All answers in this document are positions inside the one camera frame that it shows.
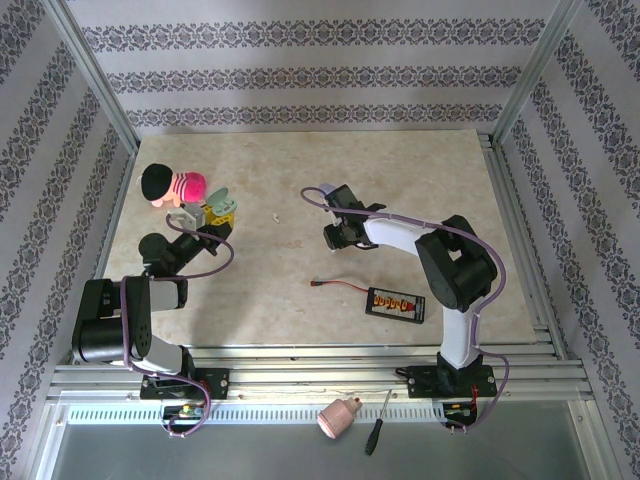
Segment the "pink plush toy black hat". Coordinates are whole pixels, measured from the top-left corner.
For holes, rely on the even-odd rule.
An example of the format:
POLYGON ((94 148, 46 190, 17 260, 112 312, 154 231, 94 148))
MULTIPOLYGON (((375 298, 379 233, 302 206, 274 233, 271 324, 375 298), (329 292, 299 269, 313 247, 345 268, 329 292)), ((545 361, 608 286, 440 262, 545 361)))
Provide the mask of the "pink plush toy black hat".
POLYGON ((138 181, 142 196, 152 206, 171 202, 175 207, 205 200, 207 181, 197 172, 175 172, 169 166, 153 163, 147 166, 138 181))

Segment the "black battery pack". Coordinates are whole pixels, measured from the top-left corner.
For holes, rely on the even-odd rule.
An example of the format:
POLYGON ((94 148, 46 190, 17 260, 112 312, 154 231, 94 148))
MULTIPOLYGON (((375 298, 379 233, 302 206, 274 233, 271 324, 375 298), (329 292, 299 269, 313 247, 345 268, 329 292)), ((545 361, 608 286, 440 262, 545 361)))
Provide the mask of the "black battery pack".
POLYGON ((426 300, 423 296, 370 287, 367 293, 365 313, 385 319, 423 324, 425 306, 426 300))

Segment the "small circuit board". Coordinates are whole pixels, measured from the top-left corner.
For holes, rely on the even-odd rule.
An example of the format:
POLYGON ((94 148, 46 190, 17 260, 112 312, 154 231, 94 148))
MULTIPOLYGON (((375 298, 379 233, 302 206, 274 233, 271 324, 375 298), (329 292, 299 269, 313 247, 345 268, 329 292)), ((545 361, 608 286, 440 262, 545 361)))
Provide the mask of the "small circuit board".
POLYGON ((444 415, 450 422, 458 422, 465 425, 472 424, 477 418, 477 407, 470 402, 444 403, 444 415))
POLYGON ((181 406, 166 406, 162 413, 162 418, 164 421, 171 420, 190 420, 196 421, 199 420, 204 413, 204 408, 202 406, 185 404, 181 406))

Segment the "pink toy gas canister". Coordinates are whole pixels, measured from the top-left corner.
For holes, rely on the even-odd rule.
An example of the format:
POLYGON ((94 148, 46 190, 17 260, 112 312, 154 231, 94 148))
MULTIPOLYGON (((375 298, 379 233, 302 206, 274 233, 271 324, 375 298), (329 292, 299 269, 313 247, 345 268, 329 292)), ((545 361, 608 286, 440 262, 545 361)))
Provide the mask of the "pink toy gas canister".
POLYGON ((336 399, 317 415, 317 423, 322 432, 336 440, 349 428, 362 407, 359 398, 336 399))

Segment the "grey sheet metal panel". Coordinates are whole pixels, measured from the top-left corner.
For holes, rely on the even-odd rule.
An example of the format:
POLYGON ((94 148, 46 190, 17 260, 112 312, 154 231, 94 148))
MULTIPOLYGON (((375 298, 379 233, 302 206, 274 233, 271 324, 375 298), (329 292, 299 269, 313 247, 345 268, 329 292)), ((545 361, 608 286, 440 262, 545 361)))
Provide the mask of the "grey sheet metal panel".
POLYGON ((388 423, 375 453, 371 425, 332 441, 311 425, 212 425, 191 438, 158 426, 71 425, 46 457, 46 480, 591 480, 574 434, 558 421, 467 436, 388 423))

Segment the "aluminium side rail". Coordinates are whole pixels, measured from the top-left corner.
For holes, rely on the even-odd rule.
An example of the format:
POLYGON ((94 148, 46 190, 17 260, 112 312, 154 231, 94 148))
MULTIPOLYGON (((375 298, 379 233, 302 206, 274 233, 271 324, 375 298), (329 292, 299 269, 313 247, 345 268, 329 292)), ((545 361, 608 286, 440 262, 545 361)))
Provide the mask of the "aluminium side rail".
POLYGON ((570 360, 571 354, 566 349, 561 330, 556 321, 552 302, 545 288, 545 282, 535 257, 527 224, 513 183, 509 177, 504 157, 500 148, 496 147, 492 142, 490 135, 478 134, 477 137, 512 250, 512 257, 530 318, 535 327, 546 328, 557 359, 570 360))
POLYGON ((127 196, 129 185, 131 183, 131 178, 133 176, 133 169, 136 163, 136 159, 137 153, 131 154, 123 167, 118 183, 118 188, 115 192, 115 197, 111 204, 106 229, 104 231, 103 237, 101 238, 100 249, 98 252, 96 263, 94 265, 93 274, 85 282, 81 291, 80 302, 78 305, 74 329, 71 336, 71 350, 68 362, 69 365, 82 365, 86 363, 86 361, 80 355, 80 347, 78 346, 80 342, 82 326, 84 323, 84 320, 81 318, 81 314, 84 311, 84 305, 86 303, 86 301, 84 300, 85 289, 90 282, 102 279, 104 277, 107 263, 109 261, 109 256, 113 248, 113 242, 116 235, 119 219, 121 217, 123 205, 127 196))

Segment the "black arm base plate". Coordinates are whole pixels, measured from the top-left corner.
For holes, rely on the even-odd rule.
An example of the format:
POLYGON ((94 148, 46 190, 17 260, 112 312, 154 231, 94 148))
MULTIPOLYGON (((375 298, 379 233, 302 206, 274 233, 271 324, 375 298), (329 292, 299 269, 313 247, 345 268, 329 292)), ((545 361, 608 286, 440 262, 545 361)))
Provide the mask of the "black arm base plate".
MULTIPOLYGON (((211 400, 226 400, 229 386, 229 370, 222 368, 196 368, 188 374, 188 378, 200 384, 209 393, 211 400)), ((144 376, 141 389, 141 400, 180 400, 203 402, 204 393, 201 388, 183 380, 173 378, 153 378, 144 376)))
POLYGON ((473 392, 481 398, 489 398, 497 393, 495 375, 488 365, 463 370, 410 366, 405 371, 410 398, 470 398, 473 392))

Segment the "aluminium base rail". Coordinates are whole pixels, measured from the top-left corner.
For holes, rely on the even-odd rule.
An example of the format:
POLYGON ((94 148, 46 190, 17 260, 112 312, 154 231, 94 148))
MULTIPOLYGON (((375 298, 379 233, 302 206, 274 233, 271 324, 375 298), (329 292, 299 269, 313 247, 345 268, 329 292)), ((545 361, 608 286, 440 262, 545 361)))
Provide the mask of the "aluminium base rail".
MULTIPOLYGON (((497 380, 505 380, 505 400, 583 400, 593 396, 579 360, 569 360, 548 341, 494 345, 507 357, 487 358, 497 380)), ((336 397, 379 399, 388 390, 407 398, 399 367, 432 365, 436 349, 423 345, 267 346, 197 348, 198 367, 226 368, 232 402, 318 403, 336 397)), ((60 365, 46 394, 49 403, 136 402, 141 377, 122 367, 60 365)))

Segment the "aluminium frame post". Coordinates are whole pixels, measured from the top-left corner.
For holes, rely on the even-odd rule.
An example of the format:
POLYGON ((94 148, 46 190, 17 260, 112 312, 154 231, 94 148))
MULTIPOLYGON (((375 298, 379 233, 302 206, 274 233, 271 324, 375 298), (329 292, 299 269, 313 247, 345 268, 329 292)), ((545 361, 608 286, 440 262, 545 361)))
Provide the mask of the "aluminium frame post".
POLYGON ((93 53, 66 0, 40 0, 125 148, 136 155, 140 139, 93 53))
POLYGON ((559 0, 539 41, 526 62, 515 89, 507 100, 496 125, 490 134, 492 147, 504 143, 529 95, 540 80, 552 54, 564 37, 577 11, 585 0, 559 0))

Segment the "black handled screwdriver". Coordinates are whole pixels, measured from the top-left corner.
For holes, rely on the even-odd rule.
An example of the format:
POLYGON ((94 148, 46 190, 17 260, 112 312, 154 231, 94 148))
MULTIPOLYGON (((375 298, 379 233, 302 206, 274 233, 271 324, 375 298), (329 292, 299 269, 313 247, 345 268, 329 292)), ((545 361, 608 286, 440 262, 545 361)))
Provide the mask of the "black handled screwdriver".
POLYGON ((376 418, 375 424, 369 434, 369 437, 367 439, 366 445, 365 445, 365 455, 366 456, 372 456, 373 453, 376 450, 378 441, 379 441, 379 436, 380 436, 380 432, 382 430, 382 426, 384 424, 384 417, 388 408, 388 404, 389 401, 392 397, 393 391, 389 390, 386 394, 384 403, 380 409, 379 415, 376 418))

